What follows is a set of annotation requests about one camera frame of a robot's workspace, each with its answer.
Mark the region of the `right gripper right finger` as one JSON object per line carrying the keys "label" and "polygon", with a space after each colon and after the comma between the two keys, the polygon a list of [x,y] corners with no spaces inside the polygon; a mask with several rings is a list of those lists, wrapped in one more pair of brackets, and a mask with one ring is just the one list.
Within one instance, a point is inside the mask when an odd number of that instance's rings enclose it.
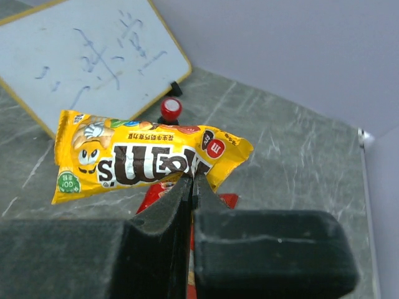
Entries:
{"label": "right gripper right finger", "polygon": [[204,174],[196,175],[193,181],[193,224],[197,224],[204,212],[220,212],[231,209],[211,188]]}

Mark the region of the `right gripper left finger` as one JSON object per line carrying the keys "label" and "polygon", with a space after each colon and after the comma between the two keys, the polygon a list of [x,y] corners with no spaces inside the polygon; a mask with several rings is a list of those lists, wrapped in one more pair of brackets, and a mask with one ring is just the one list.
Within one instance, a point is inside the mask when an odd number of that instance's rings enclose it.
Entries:
{"label": "right gripper left finger", "polygon": [[188,240],[191,232],[192,178],[182,176],[164,196],[130,221],[129,235],[133,240],[158,238],[173,233]]}

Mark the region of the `yellow M&M's packet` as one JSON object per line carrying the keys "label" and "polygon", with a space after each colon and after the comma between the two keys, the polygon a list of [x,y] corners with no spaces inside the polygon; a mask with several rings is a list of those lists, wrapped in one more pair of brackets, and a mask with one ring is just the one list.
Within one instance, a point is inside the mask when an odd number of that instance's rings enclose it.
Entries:
{"label": "yellow M&M's packet", "polygon": [[253,145],[212,126],[119,120],[74,110],[60,113],[59,168],[53,204],[117,189],[204,174],[213,190],[244,163]]}

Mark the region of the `small whiteboard yellow frame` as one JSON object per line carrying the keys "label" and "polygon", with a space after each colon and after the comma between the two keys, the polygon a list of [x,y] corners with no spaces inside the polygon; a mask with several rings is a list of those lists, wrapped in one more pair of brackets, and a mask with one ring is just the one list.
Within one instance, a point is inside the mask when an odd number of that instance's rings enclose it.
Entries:
{"label": "small whiteboard yellow frame", "polygon": [[51,1],[1,21],[1,85],[50,136],[62,110],[135,118],[191,71],[151,1]]}

